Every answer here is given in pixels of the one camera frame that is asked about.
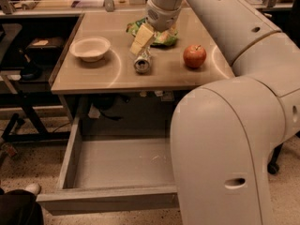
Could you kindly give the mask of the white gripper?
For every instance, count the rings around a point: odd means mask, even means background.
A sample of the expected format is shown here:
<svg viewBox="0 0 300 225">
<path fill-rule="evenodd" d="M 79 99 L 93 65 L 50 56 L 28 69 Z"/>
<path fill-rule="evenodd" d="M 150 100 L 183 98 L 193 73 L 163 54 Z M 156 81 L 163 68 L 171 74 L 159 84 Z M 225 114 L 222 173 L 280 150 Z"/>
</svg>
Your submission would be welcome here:
<svg viewBox="0 0 300 225">
<path fill-rule="evenodd" d="M 139 56 L 155 40 L 155 30 L 164 32 L 177 21 L 181 5 L 169 6 L 165 2 L 159 4 L 155 0 L 148 0 L 145 9 L 145 19 L 134 38 L 130 52 Z"/>
</svg>

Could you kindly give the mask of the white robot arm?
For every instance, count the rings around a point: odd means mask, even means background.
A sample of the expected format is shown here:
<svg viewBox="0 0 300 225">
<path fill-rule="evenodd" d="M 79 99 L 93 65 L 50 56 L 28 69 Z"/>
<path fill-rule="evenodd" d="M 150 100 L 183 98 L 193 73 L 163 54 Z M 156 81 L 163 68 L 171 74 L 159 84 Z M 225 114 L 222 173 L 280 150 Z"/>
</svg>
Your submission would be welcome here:
<svg viewBox="0 0 300 225">
<path fill-rule="evenodd" d="M 299 130 L 299 50 L 245 0 L 148 0 L 159 32 L 187 1 L 232 67 L 233 78 L 178 103 L 171 157 L 184 225 L 274 225 L 267 163 Z"/>
</svg>

